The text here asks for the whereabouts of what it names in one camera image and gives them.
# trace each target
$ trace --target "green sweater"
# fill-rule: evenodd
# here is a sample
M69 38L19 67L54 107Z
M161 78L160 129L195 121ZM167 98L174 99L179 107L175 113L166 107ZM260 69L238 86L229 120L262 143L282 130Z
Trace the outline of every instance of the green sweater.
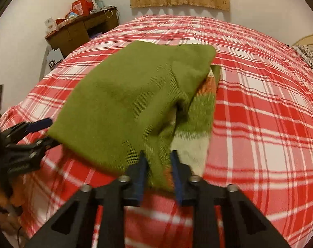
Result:
M211 45L135 41L78 83L48 133L116 173L144 150L150 184L169 190L176 117L187 115L215 55Z

